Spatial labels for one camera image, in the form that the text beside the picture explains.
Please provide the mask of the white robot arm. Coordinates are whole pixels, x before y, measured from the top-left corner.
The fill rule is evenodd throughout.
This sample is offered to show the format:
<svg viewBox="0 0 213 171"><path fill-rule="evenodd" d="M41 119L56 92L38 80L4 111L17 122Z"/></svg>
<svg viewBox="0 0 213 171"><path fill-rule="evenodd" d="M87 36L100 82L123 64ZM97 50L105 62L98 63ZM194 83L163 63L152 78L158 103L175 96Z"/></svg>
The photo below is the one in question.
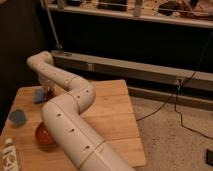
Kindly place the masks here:
<svg viewBox="0 0 213 171"><path fill-rule="evenodd" d="M28 66L47 82L66 90L42 108L42 120L79 171L135 171L82 117L95 100L94 86L83 77L54 66L43 51L27 59Z"/></svg>

